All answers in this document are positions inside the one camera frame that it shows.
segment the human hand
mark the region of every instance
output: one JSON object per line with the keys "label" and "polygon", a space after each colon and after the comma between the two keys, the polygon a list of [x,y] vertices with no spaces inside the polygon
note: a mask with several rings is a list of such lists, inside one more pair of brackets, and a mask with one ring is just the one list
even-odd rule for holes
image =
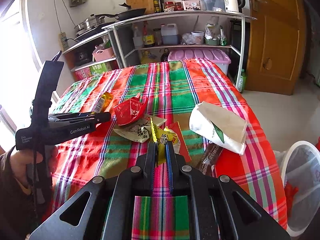
{"label": "human hand", "polygon": [[[56,146],[51,150],[51,158],[48,161],[49,170],[51,173],[55,172],[58,164],[58,148]],[[43,161],[42,155],[37,152],[36,163]],[[28,188],[27,181],[27,164],[33,163],[33,150],[20,150],[16,149],[10,155],[10,165],[14,177],[26,188]]]}

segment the white paper bag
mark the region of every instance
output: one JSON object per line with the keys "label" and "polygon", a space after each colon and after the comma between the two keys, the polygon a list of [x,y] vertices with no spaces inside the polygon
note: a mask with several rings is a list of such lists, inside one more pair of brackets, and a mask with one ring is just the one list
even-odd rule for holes
{"label": "white paper bag", "polygon": [[189,127],[223,148],[244,154],[247,122],[232,111],[202,102],[192,110]]}

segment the red packet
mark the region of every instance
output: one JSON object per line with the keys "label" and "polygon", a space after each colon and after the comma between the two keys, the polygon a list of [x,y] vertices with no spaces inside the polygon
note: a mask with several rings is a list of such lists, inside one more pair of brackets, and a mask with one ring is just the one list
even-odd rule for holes
{"label": "red packet", "polygon": [[126,100],[119,105],[115,106],[113,109],[117,117],[118,125],[128,125],[133,123],[145,114],[148,105],[148,98],[142,104],[139,97],[132,97],[129,100]]}
{"label": "red packet", "polygon": [[180,140],[179,153],[180,153],[180,155],[182,155],[184,157],[186,163],[191,162],[191,158],[190,158],[186,143],[185,143],[183,136],[182,136],[182,133],[181,133],[179,122],[174,122],[172,124],[169,124],[167,126],[167,128],[174,131],[178,135],[178,138]]}

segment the metal shelf rack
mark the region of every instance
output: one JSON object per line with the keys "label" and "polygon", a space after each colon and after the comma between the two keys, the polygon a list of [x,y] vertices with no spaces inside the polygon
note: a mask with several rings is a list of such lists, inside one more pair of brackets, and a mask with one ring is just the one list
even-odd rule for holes
{"label": "metal shelf rack", "polygon": [[[183,16],[203,16],[203,15],[210,15],[210,16],[219,16],[219,17],[228,17],[228,18],[233,18],[233,19],[240,19],[241,20],[241,49],[240,51],[237,50],[235,47],[232,45],[228,46],[211,46],[211,45],[167,45],[167,46],[154,46],[148,49],[160,49],[160,48],[227,48],[227,49],[232,49],[234,50],[239,56],[240,56],[240,61],[239,61],[239,66],[242,67],[243,65],[243,59],[244,59],[244,37],[245,37],[245,20],[256,20],[254,17],[250,17],[247,15],[244,15],[242,13],[238,14],[233,14],[233,13],[226,13],[226,12],[213,12],[213,11],[176,11],[176,12],[165,12],[165,13],[157,13],[157,14],[149,14],[149,15],[143,15],[140,17],[128,19],[125,21],[121,22],[116,22],[111,25],[103,27],[104,31],[101,33],[98,33],[90,38],[87,38],[71,48],[67,49],[66,51],[63,52],[65,55],[66,59],[68,62],[73,63],[73,56],[72,52],[74,49],[90,42],[93,41],[99,37],[102,37],[106,34],[109,35],[111,44],[114,50],[114,53],[116,55],[116,60],[118,62],[119,68],[125,68],[128,67],[132,64],[131,63],[137,63],[140,62],[139,56],[136,51],[138,50],[143,50],[142,49],[135,49],[133,41],[131,37],[133,36],[133,32],[131,27],[131,24],[137,23],[137,22],[142,22],[146,20],[154,20],[154,19],[161,19],[161,18],[169,18],[169,17],[183,17]],[[98,64],[99,62],[91,62],[92,65]],[[72,71],[79,70],[82,68],[88,67],[87,65],[83,65],[80,67],[74,68],[72,66]],[[241,67],[238,69],[237,77],[235,82],[235,87],[238,89],[239,88],[239,83],[240,83],[240,75],[241,75]]]}
{"label": "metal shelf rack", "polygon": [[119,38],[118,29],[121,27],[124,27],[129,24],[137,23],[137,22],[142,22],[146,20],[154,20],[154,19],[160,19],[160,18],[169,18],[169,17],[182,17],[182,16],[201,16],[201,15],[210,15],[210,16],[219,16],[219,17],[228,17],[228,18],[233,18],[233,19],[240,19],[241,20],[241,49],[240,51],[237,50],[234,46],[229,45],[229,46],[210,46],[210,45],[169,45],[169,46],[155,46],[151,47],[148,49],[153,49],[153,48],[228,48],[234,50],[239,56],[240,56],[240,61],[239,61],[239,69],[237,73],[237,77],[235,82],[235,87],[239,90],[239,84],[240,84],[240,75],[241,75],[241,69],[243,65],[243,58],[244,58],[244,37],[245,37],[245,20],[256,20],[254,17],[250,17],[247,15],[244,15],[242,13],[234,14],[234,13],[226,13],[226,12],[213,12],[213,11],[176,11],[176,12],[166,12],[166,13],[157,13],[157,14],[151,14],[151,15],[143,15],[140,17],[128,19],[125,21],[117,22],[112,25],[103,27],[103,29],[109,30],[110,32],[113,33],[116,44],[118,45],[118,50],[119,50],[119,56],[121,58],[123,67],[127,67],[127,59],[129,57],[133,57],[134,52],[137,51],[134,47],[131,46],[131,48],[126,45],[126,44],[121,44],[121,38]]}

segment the yellow snack wrapper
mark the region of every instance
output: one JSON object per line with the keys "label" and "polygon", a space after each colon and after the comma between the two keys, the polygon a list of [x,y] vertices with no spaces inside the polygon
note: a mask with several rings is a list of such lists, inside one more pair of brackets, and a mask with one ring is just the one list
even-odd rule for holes
{"label": "yellow snack wrapper", "polygon": [[158,165],[165,163],[165,144],[167,141],[172,141],[173,146],[177,145],[179,138],[175,132],[167,129],[162,130],[156,126],[151,118],[151,133],[152,140],[158,144]]}

